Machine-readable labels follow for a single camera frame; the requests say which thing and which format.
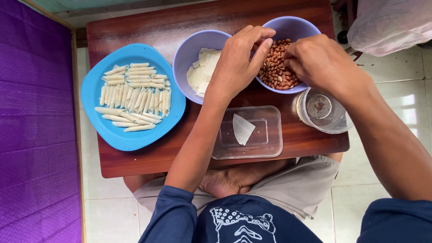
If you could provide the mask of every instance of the beige shorts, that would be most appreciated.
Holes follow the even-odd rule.
[[[307,217],[313,219],[318,205],[334,182],[340,163],[322,155],[314,155],[293,158],[291,164],[287,170],[255,184],[246,194],[265,198],[300,220]],[[165,177],[152,180],[133,195],[142,206],[153,212],[164,182]],[[192,203],[200,213],[213,200],[216,198],[211,194],[197,189]]]

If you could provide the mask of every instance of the hand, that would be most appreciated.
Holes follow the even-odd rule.
[[[267,57],[273,43],[268,37],[275,34],[276,31],[273,29],[249,25],[230,37],[222,49],[205,97],[218,97],[229,103],[246,88],[258,74],[264,58]],[[251,50],[255,55],[249,62]]]
[[[373,84],[372,78],[326,35],[299,39],[288,47],[284,58],[284,65],[299,79],[335,97]]]

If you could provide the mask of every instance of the purple mat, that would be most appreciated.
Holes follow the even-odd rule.
[[[0,1],[0,242],[81,242],[70,30]]]

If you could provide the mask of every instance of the peanut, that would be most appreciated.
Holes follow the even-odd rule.
[[[288,71],[283,64],[285,60],[283,56],[290,44],[291,39],[289,38],[273,41],[263,66],[258,72],[258,78],[273,89],[287,90],[301,83],[297,75]]]

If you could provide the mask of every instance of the shirt sleeve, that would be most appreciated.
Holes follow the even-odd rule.
[[[162,187],[149,225],[139,243],[190,243],[197,224],[194,194],[176,187]]]
[[[357,243],[432,242],[432,201],[383,198],[365,212]]]

